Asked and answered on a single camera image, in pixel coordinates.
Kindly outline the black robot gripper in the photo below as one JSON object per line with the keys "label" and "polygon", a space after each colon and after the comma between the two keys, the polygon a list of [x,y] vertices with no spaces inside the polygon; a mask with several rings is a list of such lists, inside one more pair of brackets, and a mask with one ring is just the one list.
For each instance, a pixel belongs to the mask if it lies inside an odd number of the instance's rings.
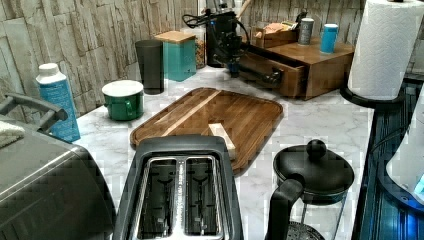
{"label": "black robot gripper", "polygon": [[239,76],[239,61],[244,51],[241,49],[242,37],[235,32],[213,34],[215,41],[214,59],[225,65],[232,78]]}

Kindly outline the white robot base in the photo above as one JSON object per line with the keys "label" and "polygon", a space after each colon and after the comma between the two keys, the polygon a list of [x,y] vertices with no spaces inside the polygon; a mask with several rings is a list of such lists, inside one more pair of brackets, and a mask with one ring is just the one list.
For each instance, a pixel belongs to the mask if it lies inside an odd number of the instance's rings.
{"label": "white robot base", "polygon": [[379,178],[385,190],[394,199],[419,214],[423,213],[424,208],[423,112],[423,91],[420,91],[408,130]]}

